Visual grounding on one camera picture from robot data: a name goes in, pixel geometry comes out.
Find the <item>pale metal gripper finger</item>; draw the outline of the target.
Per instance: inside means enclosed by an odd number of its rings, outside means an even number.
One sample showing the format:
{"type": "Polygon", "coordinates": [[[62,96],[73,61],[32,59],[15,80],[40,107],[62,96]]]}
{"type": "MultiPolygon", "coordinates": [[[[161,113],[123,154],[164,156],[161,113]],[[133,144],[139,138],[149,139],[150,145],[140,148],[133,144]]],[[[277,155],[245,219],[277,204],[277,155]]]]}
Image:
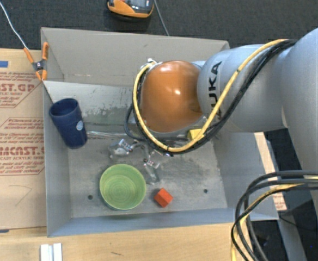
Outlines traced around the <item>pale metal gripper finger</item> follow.
{"type": "Polygon", "coordinates": [[[155,183],[160,181],[158,175],[158,168],[160,167],[160,163],[152,161],[151,159],[144,158],[143,166],[149,175],[149,184],[154,185],[155,183]]]}
{"type": "Polygon", "coordinates": [[[128,157],[134,150],[134,145],[129,144],[125,139],[109,145],[109,157],[111,159],[128,157]]]}

